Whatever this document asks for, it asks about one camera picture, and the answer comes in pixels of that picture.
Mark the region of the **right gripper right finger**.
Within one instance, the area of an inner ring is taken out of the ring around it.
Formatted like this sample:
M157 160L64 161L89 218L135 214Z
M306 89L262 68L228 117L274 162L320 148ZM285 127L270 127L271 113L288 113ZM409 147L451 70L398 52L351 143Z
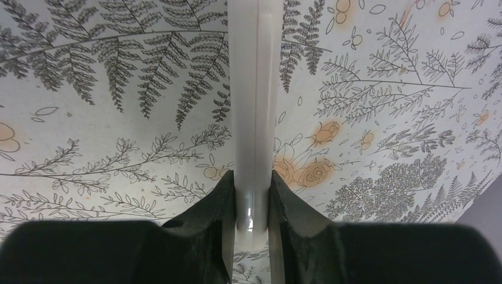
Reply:
M268 209L272 283L500 283L501 263L474 228L334 222L279 174Z

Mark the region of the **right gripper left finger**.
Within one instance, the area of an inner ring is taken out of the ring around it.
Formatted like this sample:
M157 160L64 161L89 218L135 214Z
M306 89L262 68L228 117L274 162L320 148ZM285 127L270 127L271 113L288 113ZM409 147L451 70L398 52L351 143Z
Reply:
M1 246L2 283L230 283L233 172L162 225L31 221Z

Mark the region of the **white red remote control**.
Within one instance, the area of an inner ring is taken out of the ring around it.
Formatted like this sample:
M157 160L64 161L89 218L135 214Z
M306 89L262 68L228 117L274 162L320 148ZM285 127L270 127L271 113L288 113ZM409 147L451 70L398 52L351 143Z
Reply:
M236 244L264 248L272 180L282 1L228 2Z

